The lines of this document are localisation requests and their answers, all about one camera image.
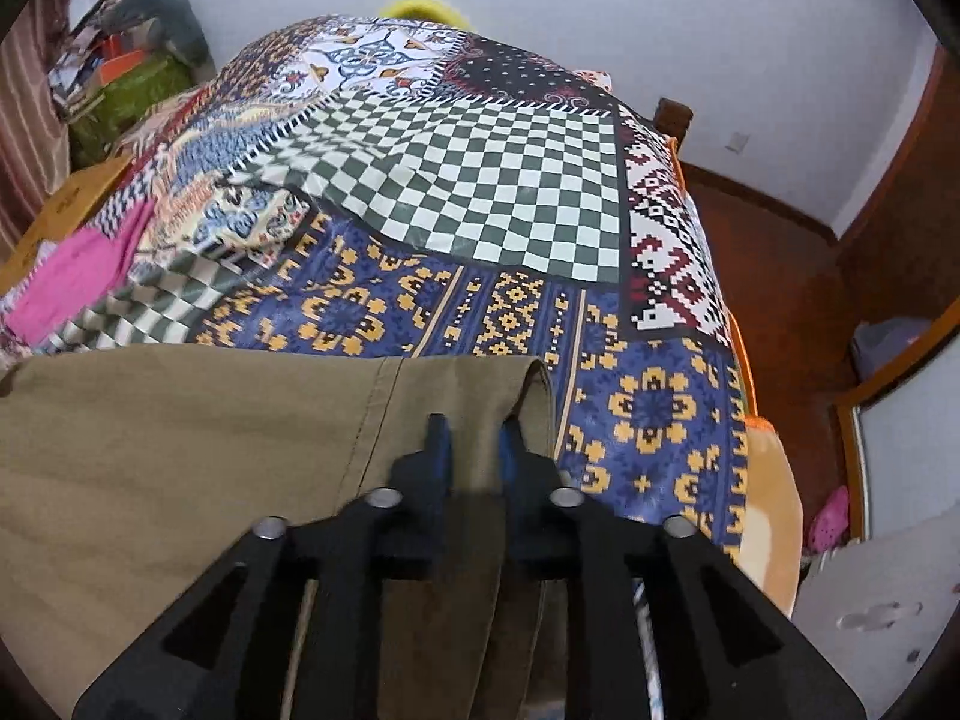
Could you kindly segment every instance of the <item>curtain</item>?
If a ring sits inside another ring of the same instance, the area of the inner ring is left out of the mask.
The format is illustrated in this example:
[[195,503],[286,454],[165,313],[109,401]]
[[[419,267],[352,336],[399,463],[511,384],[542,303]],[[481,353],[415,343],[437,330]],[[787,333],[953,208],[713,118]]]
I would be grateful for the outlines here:
[[70,0],[28,0],[0,43],[0,264],[70,172],[66,126],[47,71],[69,29]]

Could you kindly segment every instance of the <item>wooden floor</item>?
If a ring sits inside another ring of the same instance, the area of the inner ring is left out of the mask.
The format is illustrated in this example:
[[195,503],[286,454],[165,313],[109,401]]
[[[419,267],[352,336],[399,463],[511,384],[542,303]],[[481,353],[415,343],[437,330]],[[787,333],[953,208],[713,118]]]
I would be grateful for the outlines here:
[[856,384],[847,354],[856,318],[834,252],[793,221],[711,187],[688,189],[743,334],[760,415],[784,442],[806,528],[844,483],[830,404]]

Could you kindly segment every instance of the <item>pink slipper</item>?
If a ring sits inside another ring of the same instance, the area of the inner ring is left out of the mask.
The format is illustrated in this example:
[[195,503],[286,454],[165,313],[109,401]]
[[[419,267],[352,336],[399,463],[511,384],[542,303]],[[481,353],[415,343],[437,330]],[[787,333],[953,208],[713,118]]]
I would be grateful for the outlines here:
[[827,552],[840,543],[850,525],[850,492],[840,487],[830,494],[827,504],[813,518],[806,543],[813,552]]

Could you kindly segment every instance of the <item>metal bolt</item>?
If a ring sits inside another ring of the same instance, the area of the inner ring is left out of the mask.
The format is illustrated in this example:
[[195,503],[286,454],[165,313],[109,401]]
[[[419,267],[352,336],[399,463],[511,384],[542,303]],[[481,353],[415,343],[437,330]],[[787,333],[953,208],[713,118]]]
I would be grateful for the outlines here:
[[550,493],[550,503],[561,509],[573,509],[584,502],[584,493],[574,488],[556,488]]
[[367,503],[375,509],[392,509],[402,500],[403,495],[393,488],[377,488],[367,493]]
[[253,534],[272,541],[287,532],[287,521],[283,517],[264,517],[253,526]]
[[664,519],[664,531],[673,538],[687,538],[697,532],[697,526],[683,516],[683,514],[674,514],[673,517]]

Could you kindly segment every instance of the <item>patchwork bedspread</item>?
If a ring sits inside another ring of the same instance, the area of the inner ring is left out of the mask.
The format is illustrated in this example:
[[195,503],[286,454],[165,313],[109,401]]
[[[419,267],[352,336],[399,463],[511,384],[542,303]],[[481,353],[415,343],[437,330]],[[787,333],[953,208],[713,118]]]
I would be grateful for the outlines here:
[[127,283],[35,352],[538,355],[572,483],[736,555],[743,394],[709,252],[671,143],[603,89],[445,26],[308,20],[194,95],[92,224],[147,198]]

